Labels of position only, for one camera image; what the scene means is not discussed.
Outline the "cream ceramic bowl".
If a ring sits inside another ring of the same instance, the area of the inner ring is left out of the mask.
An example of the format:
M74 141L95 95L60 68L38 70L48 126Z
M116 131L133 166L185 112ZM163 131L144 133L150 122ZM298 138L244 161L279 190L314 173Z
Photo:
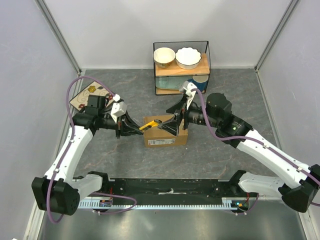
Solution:
M168 68L175 58L175 51L169 47L160 47L153 52L153 61L159 68Z

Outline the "blue mug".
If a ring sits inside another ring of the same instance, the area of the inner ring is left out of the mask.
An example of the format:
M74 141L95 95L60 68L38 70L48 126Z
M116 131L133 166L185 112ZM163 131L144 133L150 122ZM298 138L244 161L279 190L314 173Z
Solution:
M201 92L205 92L208 85L208 75L194 75L188 79L189 83L193 83Z

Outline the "brown cardboard express box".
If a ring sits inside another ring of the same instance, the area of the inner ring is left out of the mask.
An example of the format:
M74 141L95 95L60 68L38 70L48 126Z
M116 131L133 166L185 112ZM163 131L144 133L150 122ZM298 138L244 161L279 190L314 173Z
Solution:
M184 121L179 126L179 135L174 136L169 132L152 127L143 134L144 145L147 148L174 147L186 145L188 139L188 130L183 129Z

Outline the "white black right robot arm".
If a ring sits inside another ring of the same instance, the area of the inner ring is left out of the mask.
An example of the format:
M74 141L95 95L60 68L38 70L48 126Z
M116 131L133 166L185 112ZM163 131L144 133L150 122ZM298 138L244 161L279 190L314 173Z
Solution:
M320 189L320 166L309 166L289 156L267 141L245 120L232 113L232 103L222 93L211 93L201 99L198 106L191 96L182 99L167 109L172 118L158 128L178 136L180 126L189 124L207 126L212 136L255 158L273 173L275 177L256 175L238 170L230 179L229 191L235 197L256 193L281 198L291 209L305 213L313 205Z

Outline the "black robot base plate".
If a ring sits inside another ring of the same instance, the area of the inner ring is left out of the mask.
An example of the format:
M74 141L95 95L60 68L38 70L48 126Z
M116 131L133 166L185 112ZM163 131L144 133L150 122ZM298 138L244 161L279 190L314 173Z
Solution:
M114 178L105 194L136 199L137 204L220 204L222 198L254 200L234 182L217 179Z

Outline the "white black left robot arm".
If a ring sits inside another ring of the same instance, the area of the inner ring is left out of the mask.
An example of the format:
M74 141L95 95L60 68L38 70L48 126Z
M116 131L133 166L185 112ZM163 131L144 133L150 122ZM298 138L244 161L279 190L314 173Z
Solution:
M90 171L85 177L73 180L85 148L99 129L113 130L117 138L143 134L118 95L110 107L108 103L104 96L90 95L87 105L71 118L66 140L54 163L43 177L35 177L31 183L40 210L71 216L82 199L93 193L99 197L109 193L107 173Z

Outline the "yellow utility knife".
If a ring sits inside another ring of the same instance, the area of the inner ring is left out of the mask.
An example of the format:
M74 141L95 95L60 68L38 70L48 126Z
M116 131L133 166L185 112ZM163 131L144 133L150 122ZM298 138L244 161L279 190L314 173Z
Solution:
M159 119L154 119L154 120L148 122L147 124L141 126L141 127L139 128L139 130L142 131L142 132L145 132L145 131L147 131L148 129L157 127L157 126L160 125L161 123L162 123L161 120L159 120Z

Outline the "pale green rectangular plate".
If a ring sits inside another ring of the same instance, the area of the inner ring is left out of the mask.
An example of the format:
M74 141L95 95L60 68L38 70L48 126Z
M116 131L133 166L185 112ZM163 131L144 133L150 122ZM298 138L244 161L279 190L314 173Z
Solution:
M184 82L191 80L192 76L164 76L155 78L155 86L165 90L179 90Z

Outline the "white scalloped bowl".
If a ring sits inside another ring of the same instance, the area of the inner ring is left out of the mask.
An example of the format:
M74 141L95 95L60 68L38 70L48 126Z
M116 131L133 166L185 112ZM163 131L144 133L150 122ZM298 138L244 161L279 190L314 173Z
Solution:
M202 54L195 48L183 47L175 53L177 65L184 70L195 69L202 59Z

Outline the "floral square coaster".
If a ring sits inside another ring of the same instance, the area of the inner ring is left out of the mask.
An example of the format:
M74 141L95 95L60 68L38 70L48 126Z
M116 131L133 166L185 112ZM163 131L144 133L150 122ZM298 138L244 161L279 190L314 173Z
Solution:
M106 107L114 102L113 96L98 82L93 81L81 90L69 103L76 110L80 111L88 104L89 95L106 97Z

